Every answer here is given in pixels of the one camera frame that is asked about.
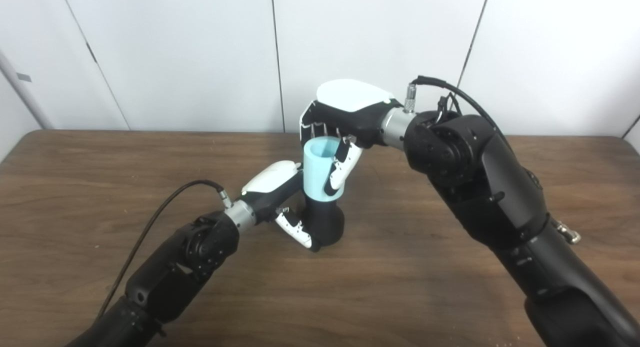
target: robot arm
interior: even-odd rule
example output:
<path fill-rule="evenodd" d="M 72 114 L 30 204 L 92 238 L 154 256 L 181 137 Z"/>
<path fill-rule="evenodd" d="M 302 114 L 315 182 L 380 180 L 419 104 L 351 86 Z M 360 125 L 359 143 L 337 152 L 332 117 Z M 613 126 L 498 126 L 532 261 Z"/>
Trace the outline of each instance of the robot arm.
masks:
<path fill-rule="evenodd" d="M 284 218 L 278 207 L 301 189 L 300 164 L 284 160 L 267 167 L 224 211 L 202 215 L 165 240 L 128 279 L 124 296 L 67 347 L 143 347 L 156 334 L 164 336 L 162 326 L 182 314 L 236 251 L 240 234 Z"/>
<path fill-rule="evenodd" d="M 416 85 L 446 88 L 480 115 L 463 116 L 446 103 L 416 114 Z M 579 235 L 551 217 L 540 182 L 520 165 L 476 101 L 423 76 L 409 84 L 404 107 L 365 83 L 336 80 L 322 86 L 302 115 L 302 143 L 337 128 L 357 147 L 404 151 L 410 167 L 428 177 L 467 233 L 491 249 L 525 293 L 526 313 L 547 346 L 640 347 L 638 322 L 571 251 L 567 242 L 578 242 Z M 304 132 L 319 122 L 326 127 Z M 332 177 L 344 181 L 341 162 L 337 155 Z"/>

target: wooden table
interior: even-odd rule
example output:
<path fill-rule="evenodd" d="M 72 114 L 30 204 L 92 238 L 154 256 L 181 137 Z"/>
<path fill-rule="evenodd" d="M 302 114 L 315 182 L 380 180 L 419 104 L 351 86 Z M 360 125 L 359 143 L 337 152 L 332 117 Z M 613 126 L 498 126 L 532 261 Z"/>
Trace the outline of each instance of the wooden table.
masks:
<path fill-rule="evenodd" d="M 89 327 L 142 227 L 178 186 L 231 196 L 264 167 L 301 160 L 296 135 L 27 135 L 0 165 L 0 345 L 63 346 Z M 640 318 L 640 157 L 612 137 L 510 137 L 576 253 Z M 238 252 L 153 346 L 542 346 L 524 295 L 395 149 L 362 157 L 340 200 L 342 240 L 304 250 L 275 224 Z M 158 219 L 132 272 L 198 215 L 206 187 Z"/>

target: white door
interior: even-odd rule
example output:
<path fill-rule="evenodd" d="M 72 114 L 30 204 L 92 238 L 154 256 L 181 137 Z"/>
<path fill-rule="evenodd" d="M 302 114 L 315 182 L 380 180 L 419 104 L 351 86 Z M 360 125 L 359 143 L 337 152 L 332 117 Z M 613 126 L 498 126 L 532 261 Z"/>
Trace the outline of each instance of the white door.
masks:
<path fill-rule="evenodd" d="M 419 74 L 456 85 L 485 0 L 274 0 L 286 130 L 316 88 L 352 78 L 404 103 Z M 420 88 L 416 110 L 441 89 Z"/>
<path fill-rule="evenodd" d="M 134 130 L 282 131 L 272 0 L 68 0 Z"/>

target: robotic hand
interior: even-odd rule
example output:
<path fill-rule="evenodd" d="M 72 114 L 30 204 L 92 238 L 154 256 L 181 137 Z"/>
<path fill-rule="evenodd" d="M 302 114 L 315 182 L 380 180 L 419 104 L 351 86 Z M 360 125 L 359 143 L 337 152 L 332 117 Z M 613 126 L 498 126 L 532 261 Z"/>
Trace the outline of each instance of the robotic hand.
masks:
<path fill-rule="evenodd" d="M 453 94 L 442 97 L 437 110 L 415 113 L 418 85 Z M 456 96 L 479 115 L 462 115 Z M 447 107 L 449 98 L 457 111 Z M 419 76 L 403 107 L 363 82 L 327 82 L 300 118 L 302 145 L 322 135 L 341 138 L 325 185 L 329 195 L 345 183 L 363 149 L 404 151 L 410 167 L 427 176 L 471 238 L 491 249 L 525 293 L 526 313 L 547 346 L 640 347 L 638 322 L 569 248 L 580 235 L 551 217 L 536 176 L 464 92 Z"/>

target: black joint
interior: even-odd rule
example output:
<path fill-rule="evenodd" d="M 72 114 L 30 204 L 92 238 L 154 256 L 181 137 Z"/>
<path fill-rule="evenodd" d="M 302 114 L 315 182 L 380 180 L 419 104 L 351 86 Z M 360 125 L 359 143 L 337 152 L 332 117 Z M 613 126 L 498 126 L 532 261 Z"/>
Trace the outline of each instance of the black joint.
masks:
<path fill-rule="evenodd" d="M 345 140 L 343 140 L 343 142 L 338 145 L 338 150 L 335 151 L 335 159 L 340 161 L 341 163 L 345 162 L 347 160 L 347 155 L 349 154 L 349 148 L 351 148 L 350 145 L 351 142 L 349 140 L 347 140 L 346 142 Z M 333 171 L 335 170 L 336 166 L 332 165 L 330 173 L 333 173 Z"/>
<path fill-rule="evenodd" d="M 331 182 L 327 181 L 326 184 L 324 185 L 324 192 L 329 196 L 334 196 L 338 192 L 338 190 L 334 189 L 331 186 Z"/>

